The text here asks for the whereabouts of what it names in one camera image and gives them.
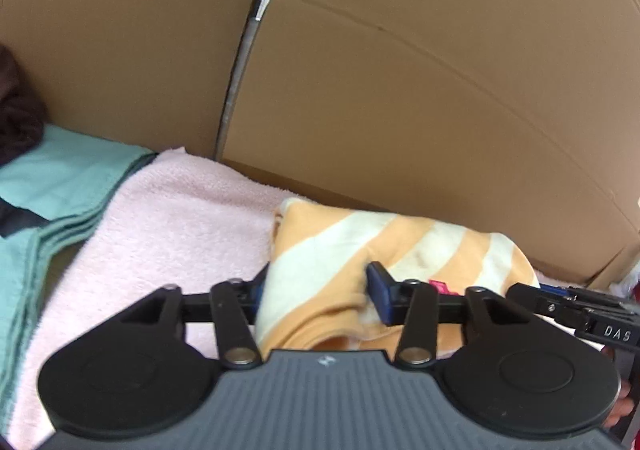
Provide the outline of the right hand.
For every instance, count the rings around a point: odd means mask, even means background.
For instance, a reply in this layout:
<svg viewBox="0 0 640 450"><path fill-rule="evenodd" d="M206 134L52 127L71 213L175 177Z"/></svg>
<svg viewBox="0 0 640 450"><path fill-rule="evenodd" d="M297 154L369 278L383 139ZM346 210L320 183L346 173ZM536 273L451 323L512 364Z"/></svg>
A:
<svg viewBox="0 0 640 450"><path fill-rule="evenodd" d="M622 418L626 418L634 410L634 400L629 397L629 393L630 384L625 380L620 381L620 390L611 412L603 422L604 428L614 427Z"/></svg>

